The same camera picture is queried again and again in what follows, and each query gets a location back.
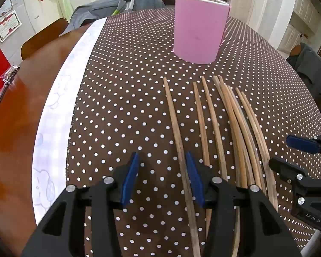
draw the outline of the metal bolt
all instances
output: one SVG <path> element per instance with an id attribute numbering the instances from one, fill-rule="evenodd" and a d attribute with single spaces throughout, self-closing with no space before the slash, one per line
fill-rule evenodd
<path id="1" fill-rule="evenodd" d="M 74 186 L 74 185 L 68 185 L 68 186 L 65 188 L 65 190 L 66 190 L 67 192 L 74 192 L 75 189 L 76 189 L 76 186 Z"/>
<path id="2" fill-rule="evenodd" d="M 303 205 L 303 203 L 304 203 L 304 198 L 303 198 L 303 197 L 300 197 L 300 198 L 297 200 L 297 203 L 298 203 L 299 205 Z"/>
<path id="3" fill-rule="evenodd" d="M 250 186 L 250 190 L 251 190 L 252 192 L 258 192 L 258 191 L 259 191 L 259 187 L 258 187 L 258 185 L 251 185 L 251 186 Z"/>
<path id="4" fill-rule="evenodd" d="M 213 177 L 211 181 L 215 184 L 221 184 L 223 182 L 220 177 Z"/>
<path id="5" fill-rule="evenodd" d="M 103 179 L 103 182 L 107 185 L 112 184 L 114 182 L 114 179 L 112 177 L 107 177 Z"/>

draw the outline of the wooden chair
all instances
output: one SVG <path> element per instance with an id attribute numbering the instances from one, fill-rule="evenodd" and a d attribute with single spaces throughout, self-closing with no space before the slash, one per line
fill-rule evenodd
<path id="1" fill-rule="evenodd" d="M 69 23 L 65 18 L 60 18 L 31 37 L 21 47 L 21 58 L 25 60 L 38 49 L 58 38 L 58 36 L 63 33 L 65 28 L 68 26 L 68 24 Z"/>

